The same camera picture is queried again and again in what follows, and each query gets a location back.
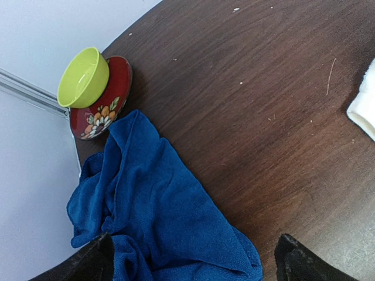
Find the white towel with blue emblem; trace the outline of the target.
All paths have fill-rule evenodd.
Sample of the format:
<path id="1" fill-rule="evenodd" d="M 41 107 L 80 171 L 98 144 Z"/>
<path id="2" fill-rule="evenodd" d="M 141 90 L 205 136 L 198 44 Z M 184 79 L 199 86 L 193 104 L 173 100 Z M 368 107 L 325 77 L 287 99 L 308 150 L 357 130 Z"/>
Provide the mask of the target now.
<path id="1" fill-rule="evenodd" d="M 359 92 L 349 105 L 347 117 L 374 141 L 374 60 L 363 76 Z"/>

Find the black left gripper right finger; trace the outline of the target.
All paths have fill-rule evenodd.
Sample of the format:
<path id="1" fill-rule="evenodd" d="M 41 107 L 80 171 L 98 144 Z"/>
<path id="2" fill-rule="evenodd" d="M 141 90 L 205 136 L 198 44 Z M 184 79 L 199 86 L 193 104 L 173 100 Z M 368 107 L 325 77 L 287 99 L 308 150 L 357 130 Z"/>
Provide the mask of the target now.
<path id="1" fill-rule="evenodd" d="M 278 280 L 356 280 L 325 262 L 290 234 L 279 237 L 274 255 Z"/>

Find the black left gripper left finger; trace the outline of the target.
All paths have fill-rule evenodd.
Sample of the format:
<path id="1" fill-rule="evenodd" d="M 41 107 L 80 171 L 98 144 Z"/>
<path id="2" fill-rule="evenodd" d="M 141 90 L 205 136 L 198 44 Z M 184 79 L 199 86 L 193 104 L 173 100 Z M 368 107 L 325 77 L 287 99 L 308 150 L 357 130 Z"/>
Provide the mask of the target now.
<path id="1" fill-rule="evenodd" d="M 101 234 L 33 280 L 113 280 L 113 276 L 114 244 L 109 234 Z"/>

